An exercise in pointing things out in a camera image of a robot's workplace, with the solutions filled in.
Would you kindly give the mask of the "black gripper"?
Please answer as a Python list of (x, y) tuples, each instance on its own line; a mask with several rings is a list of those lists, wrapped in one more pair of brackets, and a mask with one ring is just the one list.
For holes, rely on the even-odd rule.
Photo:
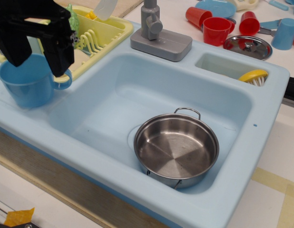
[(60, 77), (74, 63), (70, 18), (52, 0), (0, 0), (0, 50), (19, 67), (32, 54), (27, 36), (38, 37), (53, 75)]

